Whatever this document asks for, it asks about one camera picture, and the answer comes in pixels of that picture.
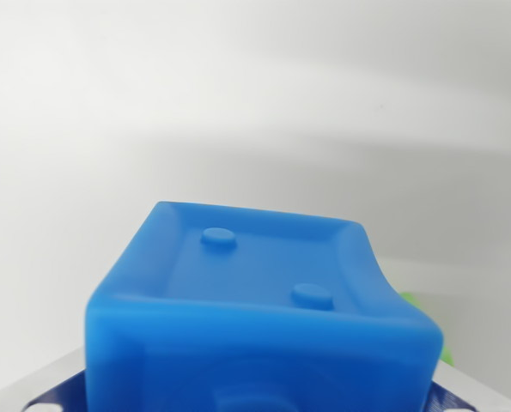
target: blue translucent cube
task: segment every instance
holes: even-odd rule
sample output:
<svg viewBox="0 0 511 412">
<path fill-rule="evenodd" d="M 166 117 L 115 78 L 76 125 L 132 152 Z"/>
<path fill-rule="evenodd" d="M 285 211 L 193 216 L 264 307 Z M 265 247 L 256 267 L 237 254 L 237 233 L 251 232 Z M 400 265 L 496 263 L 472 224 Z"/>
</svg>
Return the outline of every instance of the blue translucent cube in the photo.
<svg viewBox="0 0 511 412">
<path fill-rule="evenodd" d="M 158 203 L 88 304 L 89 412 L 417 412 L 441 345 L 359 224 Z"/>
</svg>

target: white background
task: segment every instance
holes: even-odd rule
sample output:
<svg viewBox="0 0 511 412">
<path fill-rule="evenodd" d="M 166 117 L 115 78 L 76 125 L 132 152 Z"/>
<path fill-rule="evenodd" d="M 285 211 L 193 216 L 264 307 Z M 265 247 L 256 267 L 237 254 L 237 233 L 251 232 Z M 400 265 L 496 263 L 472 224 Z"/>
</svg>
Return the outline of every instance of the white background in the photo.
<svg viewBox="0 0 511 412">
<path fill-rule="evenodd" d="M 158 200 L 361 222 L 511 397 L 511 2 L 0 1 L 0 388 Z"/>
</svg>

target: raised circular bump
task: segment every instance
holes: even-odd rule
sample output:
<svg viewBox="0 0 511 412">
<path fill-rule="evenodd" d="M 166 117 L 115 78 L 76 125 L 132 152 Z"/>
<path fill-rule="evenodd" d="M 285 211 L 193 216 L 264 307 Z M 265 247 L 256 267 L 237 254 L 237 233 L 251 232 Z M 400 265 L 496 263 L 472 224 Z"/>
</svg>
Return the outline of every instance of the raised circular bump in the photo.
<svg viewBox="0 0 511 412">
<path fill-rule="evenodd" d="M 224 227 L 208 227 L 202 232 L 202 243 L 220 247 L 236 245 L 236 235 Z"/>
<path fill-rule="evenodd" d="M 305 309 L 330 311 L 333 309 L 332 293 L 313 283 L 297 283 L 293 286 L 291 297 L 295 304 Z"/>
</svg>

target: green object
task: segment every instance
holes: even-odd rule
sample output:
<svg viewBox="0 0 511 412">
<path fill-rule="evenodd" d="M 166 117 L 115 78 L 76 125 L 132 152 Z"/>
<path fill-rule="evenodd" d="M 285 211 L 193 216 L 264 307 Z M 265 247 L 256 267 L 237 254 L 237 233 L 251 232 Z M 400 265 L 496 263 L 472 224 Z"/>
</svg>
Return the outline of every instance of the green object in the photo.
<svg viewBox="0 0 511 412">
<path fill-rule="evenodd" d="M 404 300 L 408 303 L 411 303 L 413 306 L 415 306 L 417 309 L 419 310 L 423 310 L 421 308 L 421 303 L 419 303 L 419 300 L 417 300 L 417 298 L 411 294 L 410 292 L 402 292 L 400 294 L 400 296 L 402 296 L 404 298 Z M 442 352 L 441 352 L 441 361 L 443 362 L 446 362 L 448 365 L 450 365 L 451 367 L 453 366 L 453 357 L 452 357 L 452 351 L 450 350 L 450 348 L 446 345 L 444 345 L 442 347 Z"/>
</svg>

